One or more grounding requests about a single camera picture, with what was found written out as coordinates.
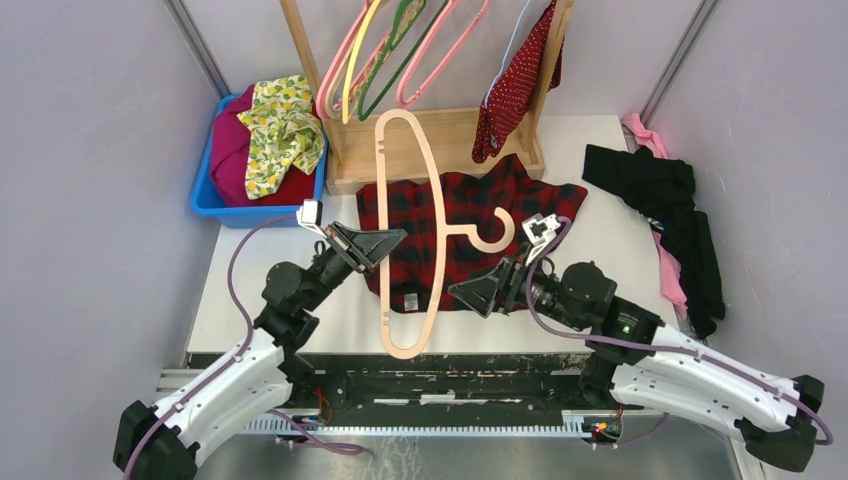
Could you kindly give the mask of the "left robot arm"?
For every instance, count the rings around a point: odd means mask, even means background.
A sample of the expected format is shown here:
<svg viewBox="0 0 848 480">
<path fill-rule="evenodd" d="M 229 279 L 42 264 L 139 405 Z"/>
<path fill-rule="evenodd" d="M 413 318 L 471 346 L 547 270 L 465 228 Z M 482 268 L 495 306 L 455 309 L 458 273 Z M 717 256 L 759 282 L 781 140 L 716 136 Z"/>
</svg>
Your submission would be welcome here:
<svg viewBox="0 0 848 480">
<path fill-rule="evenodd" d="M 235 347 L 185 386 L 121 415 L 113 461 L 126 479 L 191 479 L 224 442 L 285 403 L 313 397 L 315 368 L 299 355 L 319 325 L 314 311 L 351 274 L 375 269 L 405 239 L 403 229 L 358 231 L 333 222 L 307 267 L 273 265 L 266 304 Z"/>
</svg>

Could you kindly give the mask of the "red polka dot skirt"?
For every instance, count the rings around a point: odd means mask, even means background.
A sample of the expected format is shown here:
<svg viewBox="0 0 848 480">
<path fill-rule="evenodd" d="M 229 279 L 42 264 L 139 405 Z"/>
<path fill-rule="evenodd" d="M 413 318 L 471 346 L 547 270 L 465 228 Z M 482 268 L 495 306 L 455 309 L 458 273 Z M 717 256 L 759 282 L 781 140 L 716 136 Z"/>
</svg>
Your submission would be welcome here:
<svg viewBox="0 0 848 480">
<path fill-rule="evenodd" d="M 475 163 L 498 156 L 529 111 L 536 84 L 542 79 L 542 60 L 556 4 L 551 1 L 546 7 L 481 102 L 471 153 Z"/>
</svg>

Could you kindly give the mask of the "lemon print garment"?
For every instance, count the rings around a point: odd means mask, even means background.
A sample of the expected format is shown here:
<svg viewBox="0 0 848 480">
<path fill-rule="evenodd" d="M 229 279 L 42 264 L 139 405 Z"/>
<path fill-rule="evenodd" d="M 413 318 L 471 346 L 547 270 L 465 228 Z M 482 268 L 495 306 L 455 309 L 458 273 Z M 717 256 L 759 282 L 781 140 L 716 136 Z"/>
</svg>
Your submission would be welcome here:
<svg viewBox="0 0 848 480">
<path fill-rule="evenodd" d="M 291 169 L 311 175 L 325 150 L 313 94 L 304 75 L 254 84 L 250 108 L 237 115 L 250 133 L 245 192 L 250 200 L 277 193 Z"/>
</svg>

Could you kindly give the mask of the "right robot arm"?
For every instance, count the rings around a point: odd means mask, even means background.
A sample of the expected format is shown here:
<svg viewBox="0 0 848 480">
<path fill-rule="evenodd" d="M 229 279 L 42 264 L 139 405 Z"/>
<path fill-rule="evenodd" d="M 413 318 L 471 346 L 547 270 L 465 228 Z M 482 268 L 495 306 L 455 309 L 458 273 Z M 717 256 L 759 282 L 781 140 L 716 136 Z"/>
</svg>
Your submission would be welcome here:
<svg viewBox="0 0 848 480">
<path fill-rule="evenodd" d="M 527 257 L 506 256 L 448 291 L 483 317 L 527 308 L 581 339 L 591 354 L 577 392 L 591 408 L 661 411 L 722 432 L 775 468 L 806 469 L 821 443 L 820 380 L 771 375 L 708 348 L 616 296 L 616 283 L 592 262 L 556 275 L 532 271 Z"/>
</svg>

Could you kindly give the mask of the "wooden hanger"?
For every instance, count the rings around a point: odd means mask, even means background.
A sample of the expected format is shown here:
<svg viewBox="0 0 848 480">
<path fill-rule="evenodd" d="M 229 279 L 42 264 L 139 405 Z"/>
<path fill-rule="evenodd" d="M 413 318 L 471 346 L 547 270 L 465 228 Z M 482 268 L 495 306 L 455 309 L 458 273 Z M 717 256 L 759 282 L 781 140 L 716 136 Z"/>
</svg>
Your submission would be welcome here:
<svg viewBox="0 0 848 480">
<path fill-rule="evenodd" d="M 391 109 L 378 117 L 374 131 L 378 227 L 380 230 L 387 230 L 389 226 L 388 175 L 385 153 L 386 127 L 390 121 L 396 119 L 402 119 L 408 124 L 422 153 L 434 202 L 436 225 L 433 289 L 430 294 L 430 301 L 423 326 L 415 343 L 410 347 L 400 347 L 392 340 L 390 328 L 390 260 L 387 258 L 379 265 L 381 344 L 390 356 L 400 360 L 409 360 L 424 351 L 432 334 L 444 285 L 448 238 L 451 236 L 464 237 L 477 251 L 494 254 L 505 250 L 509 246 L 515 237 L 516 227 L 515 222 L 507 210 L 499 206 L 494 209 L 494 215 L 501 222 L 504 232 L 497 241 L 489 242 L 484 240 L 479 235 L 478 227 L 475 225 L 448 223 L 439 171 L 423 127 L 412 112 L 404 109 Z"/>
</svg>

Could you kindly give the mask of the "light blue wire hanger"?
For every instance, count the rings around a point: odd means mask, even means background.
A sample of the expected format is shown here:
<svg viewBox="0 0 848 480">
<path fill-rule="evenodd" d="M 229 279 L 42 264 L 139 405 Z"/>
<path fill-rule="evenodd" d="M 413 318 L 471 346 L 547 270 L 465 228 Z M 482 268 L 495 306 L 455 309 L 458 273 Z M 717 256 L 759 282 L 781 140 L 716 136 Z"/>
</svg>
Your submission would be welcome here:
<svg viewBox="0 0 848 480">
<path fill-rule="evenodd" d="M 508 61 L 510 53 L 513 50 L 513 45 L 515 43 L 515 39 L 516 39 L 518 30 L 521 27 L 521 24 L 522 24 L 523 19 L 526 15 L 527 9 L 529 8 L 529 6 L 531 5 L 532 2 L 533 2 L 532 0 L 526 0 L 525 1 L 524 5 L 522 6 L 522 9 L 521 9 L 521 11 L 520 11 L 520 13 L 517 17 L 517 20 L 514 23 L 509 41 L 507 43 L 507 46 L 504 50 L 503 57 L 501 59 L 499 70 L 498 70 L 497 74 L 493 77 L 492 82 L 491 82 L 491 84 L 490 84 L 490 86 L 489 86 L 489 88 L 486 92 L 486 95 L 483 98 L 482 106 L 484 108 L 488 108 L 489 98 L 490 98 L 492 92 L 494 91 L 494 87 L 497 84 L 498 80 L 502 77 L 502 75 L 505 73 L 505 71 L 507 69 L 507 61 Z"/>
</svg>

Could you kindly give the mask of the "red black plaid garment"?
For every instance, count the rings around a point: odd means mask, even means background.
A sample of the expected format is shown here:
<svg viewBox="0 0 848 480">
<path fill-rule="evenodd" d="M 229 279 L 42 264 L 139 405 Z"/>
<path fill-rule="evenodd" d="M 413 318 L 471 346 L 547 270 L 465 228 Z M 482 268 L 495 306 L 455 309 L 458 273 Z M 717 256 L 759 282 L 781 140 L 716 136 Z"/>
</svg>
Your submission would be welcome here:
<svg viewBox="0 0 848 480">
<path fill-rule="evenodd" d="M 486 254 L 475 249 L 467 237 L 447 239 L 445 279 L 440 311 L 469 310 L 452 297 L 450 285 L 469 279 L 472 273 L 495 266 L 527 243 L 521 223 L 535 214 L 557 214 L 575 220 L 588 190 L 574 184 L 553 185 L 534 180 L 515 154 L 502 157 L 480 178 L 458 172 L 440 175 L 446 222 L 474 225 L 487 242 L 499 240 L 503 224 L 494 215 L 501 207 L 515 224 L 515 236 L 502 252 Z M 436 217 L 431 185 L 409 180 L 387 185 L 389 229 L 404 229 L 407 237 L 390 255 L 390 308 L 400 314 L 426 312 L 435 275 Z M 356 194 L 361 230 L 378 228 L 377 185 L 368 184 Z"/>
</svg>

